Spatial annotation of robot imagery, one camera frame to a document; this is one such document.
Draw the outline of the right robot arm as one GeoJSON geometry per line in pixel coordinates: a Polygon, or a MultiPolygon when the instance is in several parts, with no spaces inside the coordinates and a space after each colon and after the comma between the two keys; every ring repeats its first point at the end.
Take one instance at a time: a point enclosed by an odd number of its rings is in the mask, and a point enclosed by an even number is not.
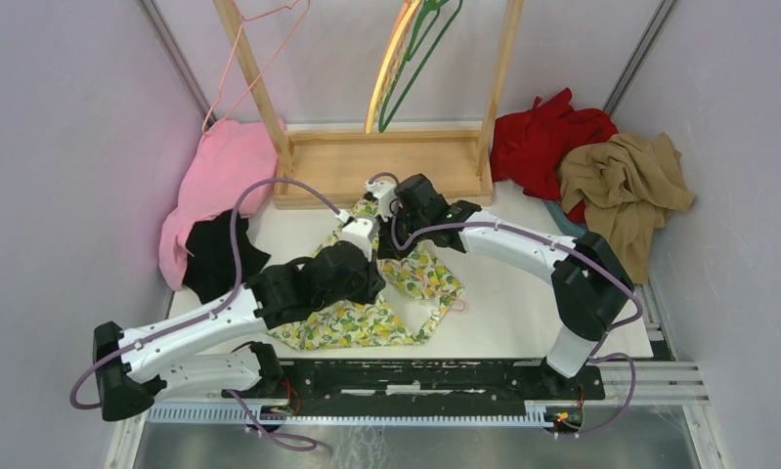
{"type": "Polygon", "coordinates": [[[544,359],[540,383],[554,399],[579,387],[581,369],[593,361],[610,332],[622,326],[622,309],[640,303],[629,275],[600,234],[545,234],[511,224],[475,203],[447,202],[422,174],[400,183],[376,175],[365,190],[378,210],[379,257],[408,258],[422,242],[431,242],[501,261],[552,288],[562,327],[544,359]]]}

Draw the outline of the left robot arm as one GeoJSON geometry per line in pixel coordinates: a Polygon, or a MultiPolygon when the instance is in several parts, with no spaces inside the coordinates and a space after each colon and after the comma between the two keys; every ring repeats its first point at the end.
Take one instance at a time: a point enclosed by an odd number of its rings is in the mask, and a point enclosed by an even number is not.
{"type": "Polygon", "coordinates": [[[378,263],[338,241],[314,257],[273,265],[231,291],[177,318],[123,329],[94,330],[95,380],[102,418],[115,422],[155,402],[188,392],[246,391],[275,395],[282,370],[252,349],[209,355],[232,339],[306,320],[340,301],[376,302],[385,286],[378,263]]]}

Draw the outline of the lemon print skirt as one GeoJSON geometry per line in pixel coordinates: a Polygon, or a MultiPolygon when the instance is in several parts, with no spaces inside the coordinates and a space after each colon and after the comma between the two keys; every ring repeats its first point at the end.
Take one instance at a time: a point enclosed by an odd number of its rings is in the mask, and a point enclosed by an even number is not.
{"type": "Polygon", "coordinates": [[[340,301],[268,334],[299,351],[413,346],[428,342],[444,316],[435,313],[425,290],[464,285],[436,253],[420,244],[405,259],[378,262],[385,288],[374,304],[340,301]]]}

